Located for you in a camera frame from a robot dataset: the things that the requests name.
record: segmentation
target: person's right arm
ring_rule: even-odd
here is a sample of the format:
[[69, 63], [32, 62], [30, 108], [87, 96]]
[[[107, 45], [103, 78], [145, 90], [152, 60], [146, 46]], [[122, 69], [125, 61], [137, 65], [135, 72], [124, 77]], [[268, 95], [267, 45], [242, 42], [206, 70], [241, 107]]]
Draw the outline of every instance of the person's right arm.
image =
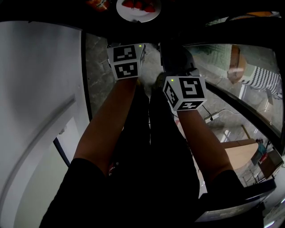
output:
[[207, 185], [225, 170], [233, 170], [227, 152], [196, 110], [178, 111], [191, 152]]

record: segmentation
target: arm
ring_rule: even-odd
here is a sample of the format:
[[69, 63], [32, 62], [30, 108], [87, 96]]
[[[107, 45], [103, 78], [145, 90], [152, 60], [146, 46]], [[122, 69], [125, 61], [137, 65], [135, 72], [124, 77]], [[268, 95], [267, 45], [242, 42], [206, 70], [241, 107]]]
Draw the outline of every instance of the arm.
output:
[[113, 150], [124, 127], [132, 103], [137, 78], [120, 80], [87, 126], [74, 158], [94, 163], [104, 175]]
[[204, 122], [199, 112], [178, 111], [188, 145], [203, 174], [206, 184], [225, 170], [233, 170], [227, 152]]

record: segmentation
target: tile floor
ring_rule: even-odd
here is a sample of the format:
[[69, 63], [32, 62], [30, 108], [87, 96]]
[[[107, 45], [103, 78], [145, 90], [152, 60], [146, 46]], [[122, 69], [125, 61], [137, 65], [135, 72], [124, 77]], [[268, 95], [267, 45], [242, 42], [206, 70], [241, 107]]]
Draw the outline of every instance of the tile floor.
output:
[[[86, 69], [93, 116], [96, 114], [115, 84], [115, 79], [107, 61], [108, 56], [106, 47], [107, 40], [105, 38], [96, 37], [90, 34], [86, 35]], [[208, 70], [203, 69], [203, 67], [198, 68], [200, 74], [205, 77], [206, 80], [210, 80], [212, 83], [215, 83], [233, 94], [240, 94], [242, 88], [240, 83], [233, 85], [226, 78], [216, 77]], [[145, 85], [145, 91], [148, 96], [151, 95], [151, 85], [155, 82], [156, 77], [160, 72], [163, 72], [163, 68], [160, 64], [160, 53], [152, 44], [146, 44], [146, 56], [140, 80]], [[268, 99], [265, 94], [266, 92], [264, 91], [254, 90], [248, 86], [246, 88], [246, 93], [244, 93], [244, 100], [246, 102], [248, 101], [260, 112], [263, 112], [265, 116], [267, 115], [266, 117], [274, 122], [277, 129], [280, 129], [282, 127], [282, 102], [281, 100], [274, 100], [274, 105], [270, 106], [268, 105]], [[207, 98], [208, 101], [204, 104], [207, 110], [211, 114], [220, 112], [217, 119], [208, 123], [209, 127], [220, 141], [247, 139], [247, 136], [241, 127], [241, 125], [244, 125], [251, 138], [262, 138], [265, 143], [267, 142], [266, 137], [229, 104], [210, 91], [207, 91]], [[203, 118], [209, 117], [208, 112], [203, 107], [199, 108], [199, 113]], [[237, 174], [244, 186], [251, 185], [255, 182], [249, 170], [251, 170], [254, 175], [260, 172], [259, 167], [254, 167], [251, 161], [238, 170]], [[201, 182], [200, 192], [202, 193], [206, 188], [203, 183], [202, 175], [199, 173], [198, 175]]]

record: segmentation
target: plate of strawberries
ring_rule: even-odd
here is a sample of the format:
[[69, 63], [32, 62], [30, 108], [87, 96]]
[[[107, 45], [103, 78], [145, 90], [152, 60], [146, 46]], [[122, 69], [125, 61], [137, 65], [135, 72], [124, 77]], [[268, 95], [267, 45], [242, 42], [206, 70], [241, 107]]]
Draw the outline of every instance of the plate of strawberries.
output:
[[148, 22], [156, 18], [161, 11], [160, 0], [118, 0], [117, 12], [131, 22]]

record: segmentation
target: cube with fiducial markers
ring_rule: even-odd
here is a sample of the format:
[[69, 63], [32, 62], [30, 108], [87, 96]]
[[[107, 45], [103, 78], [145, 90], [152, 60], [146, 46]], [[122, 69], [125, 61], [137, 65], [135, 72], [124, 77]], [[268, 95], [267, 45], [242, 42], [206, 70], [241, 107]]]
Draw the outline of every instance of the cube with fiducial markers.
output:
[[107, 49], [108, 61], [117, 80], [140, 77], [145, 57], [145, 45], [134, 44]]
[[174, 111], [196, 110], [207, 100], [202, 77], [168, 76], [163, 91]]

